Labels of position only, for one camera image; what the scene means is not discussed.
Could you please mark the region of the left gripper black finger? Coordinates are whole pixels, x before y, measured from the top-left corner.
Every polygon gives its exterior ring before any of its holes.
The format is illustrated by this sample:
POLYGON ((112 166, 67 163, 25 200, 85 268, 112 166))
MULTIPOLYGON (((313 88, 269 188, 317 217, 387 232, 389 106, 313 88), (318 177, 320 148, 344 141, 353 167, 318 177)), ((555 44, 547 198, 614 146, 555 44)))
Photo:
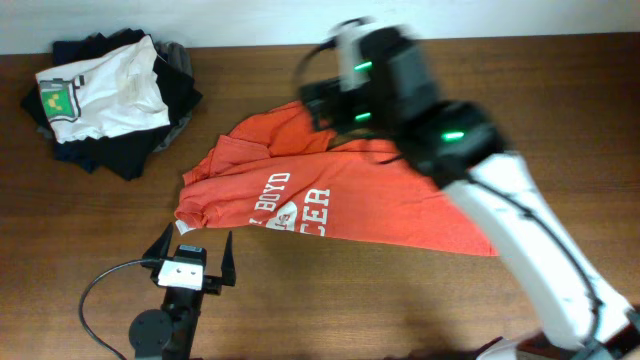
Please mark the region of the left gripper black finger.
POLYGON ((144 252, 143 259, 164 259, 167 257, 170 247, 173 224, 169 223, 159 238, 144 252))
POLYGON ((223 286, 234 287, 236 284, 236 269, 233 255, 233 233, 229 232, 221 263, 221 283, 223 286))

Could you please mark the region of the orange red t-shirt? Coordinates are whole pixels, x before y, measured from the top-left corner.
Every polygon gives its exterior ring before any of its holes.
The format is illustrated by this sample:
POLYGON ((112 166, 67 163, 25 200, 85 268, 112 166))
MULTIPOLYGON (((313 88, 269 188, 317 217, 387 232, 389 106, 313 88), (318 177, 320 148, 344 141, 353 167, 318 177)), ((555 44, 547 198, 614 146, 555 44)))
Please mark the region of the orange red t-shirt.
POLYGON ((385 140, 334 145, 292 102, 221 135, 183 176, 174 212, 189 229, 245 225, 321 237, 495 256, 490 241, 385 140))

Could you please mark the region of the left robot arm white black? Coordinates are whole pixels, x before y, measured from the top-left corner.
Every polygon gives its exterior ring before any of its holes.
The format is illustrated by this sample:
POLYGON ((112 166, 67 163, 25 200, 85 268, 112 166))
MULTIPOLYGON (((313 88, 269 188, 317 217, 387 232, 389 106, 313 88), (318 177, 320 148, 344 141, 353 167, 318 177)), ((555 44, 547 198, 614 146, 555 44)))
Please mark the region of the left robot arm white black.
POLYGON ((197 329, 203 298, 219 296, 223 287, 236 284, 233 236, 226 239, 219 276, 207 275, 207 251, 180 245, 169 256, 173 226, 145 251, 144 267, 150 279, 165 290, 163 302, 156 309, 140 313, 129 327, 129 342, 134 357, 143 360, 188 359, 197 329))

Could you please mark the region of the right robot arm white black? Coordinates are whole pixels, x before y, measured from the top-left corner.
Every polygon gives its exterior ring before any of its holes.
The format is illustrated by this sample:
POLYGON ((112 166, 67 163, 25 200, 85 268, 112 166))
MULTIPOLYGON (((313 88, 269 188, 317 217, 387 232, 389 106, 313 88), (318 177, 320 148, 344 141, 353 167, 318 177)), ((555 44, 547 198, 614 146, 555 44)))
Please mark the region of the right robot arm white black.
POLYGON ((590 263, 488 114, 440 96, 411 37, 355 18, 321 49, 336 52, 339 73, 299 87, 314 128, 392 142, 489 238, 540 319, 537 333, 496 338, 474 358, 621 359, 638 350, 638 308, 590 263))

